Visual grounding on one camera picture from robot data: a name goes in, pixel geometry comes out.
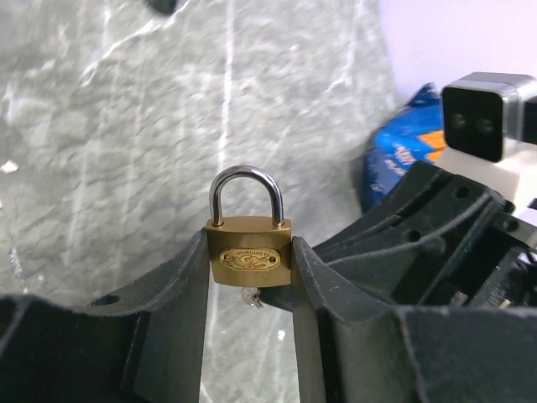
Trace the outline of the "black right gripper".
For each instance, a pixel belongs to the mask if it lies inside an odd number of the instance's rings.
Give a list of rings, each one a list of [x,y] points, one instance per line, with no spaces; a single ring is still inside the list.
[[[375,207],[313,247],[318,284],[330,272],[396,306],[475,311],[521,302],[518,254],[536,230],[486,186],[424,162]]]

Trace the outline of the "brass padlock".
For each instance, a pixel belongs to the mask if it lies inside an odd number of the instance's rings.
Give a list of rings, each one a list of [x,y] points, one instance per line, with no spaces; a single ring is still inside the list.
[[[265,187],[272,215],[222,215],[222,190],[239,177],[256,180]],[[222,285],[268,288],[291,281],[291,220],[284,216],[282,191],[266,171],[251,165],[223,170],[211,183],[211,219],[206,224],[214,281]]]

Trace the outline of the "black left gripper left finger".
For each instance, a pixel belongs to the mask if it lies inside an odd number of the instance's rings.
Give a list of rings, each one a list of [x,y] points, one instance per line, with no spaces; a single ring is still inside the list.
[[[209,269],[199,231],[175,257],[87,306],[2,296],[2,401],[198,401]]]

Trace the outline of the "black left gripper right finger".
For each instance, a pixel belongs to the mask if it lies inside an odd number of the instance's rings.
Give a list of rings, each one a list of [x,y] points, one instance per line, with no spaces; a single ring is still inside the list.
[[[293,241],[304,402],[533,402],[536,311],[390,306]]]

